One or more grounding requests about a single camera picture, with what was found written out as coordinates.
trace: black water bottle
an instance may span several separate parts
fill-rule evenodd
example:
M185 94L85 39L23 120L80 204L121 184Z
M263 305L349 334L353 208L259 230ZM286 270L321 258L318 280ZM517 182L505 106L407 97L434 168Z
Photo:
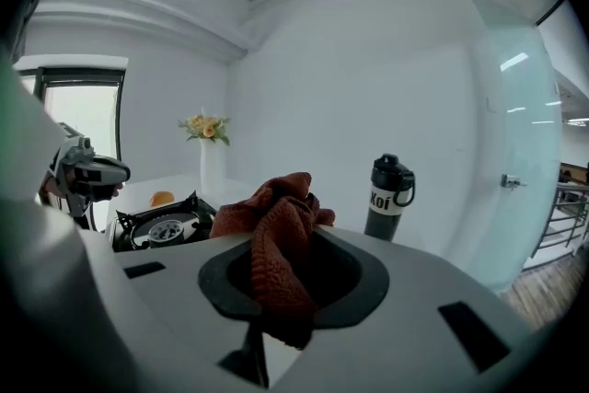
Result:
M372 190L364 233L392 241L403 208L415 199L415 175L399 163L398 157L384 154L372 169Z

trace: door handle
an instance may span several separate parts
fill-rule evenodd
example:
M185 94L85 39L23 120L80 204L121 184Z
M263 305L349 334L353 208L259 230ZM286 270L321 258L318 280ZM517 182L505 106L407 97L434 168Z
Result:
M501 176L501 186L505 189L515 189L516 187L527 187L527 184L522 182L519 177L503 174Z

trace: window frame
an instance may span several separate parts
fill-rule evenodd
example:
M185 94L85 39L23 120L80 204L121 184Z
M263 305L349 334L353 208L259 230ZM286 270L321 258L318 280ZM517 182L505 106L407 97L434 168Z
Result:
M45 95L49 87L104 86L116 87L114 133L117 159L121 161L121 97L125 71L121 69L104 69L94 67L38 67L18 71L21 77L34 76L33 96L45 106ZM94 203L90 205L88 223L98 231L94 222Z

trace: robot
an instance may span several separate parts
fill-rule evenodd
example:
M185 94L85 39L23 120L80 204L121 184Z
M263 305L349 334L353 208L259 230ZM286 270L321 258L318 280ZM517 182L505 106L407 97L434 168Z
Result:
M131 178L131 170L112 157L97 156L90 142L66 123L59 123L65 142L49 165L58 190L65 196L70 215L84 216L93 202L109 200L117 184Z

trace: flower bouquet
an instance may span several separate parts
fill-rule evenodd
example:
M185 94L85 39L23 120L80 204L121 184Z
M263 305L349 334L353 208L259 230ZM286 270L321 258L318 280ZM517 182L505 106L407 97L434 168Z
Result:
M179 121L178 125L188 133L189 137L186 141L208 139L215 143L216 140L220 140L226 145L230 145L225 127L228 123L228 118L204 117L203 114L200 114L185 121Z

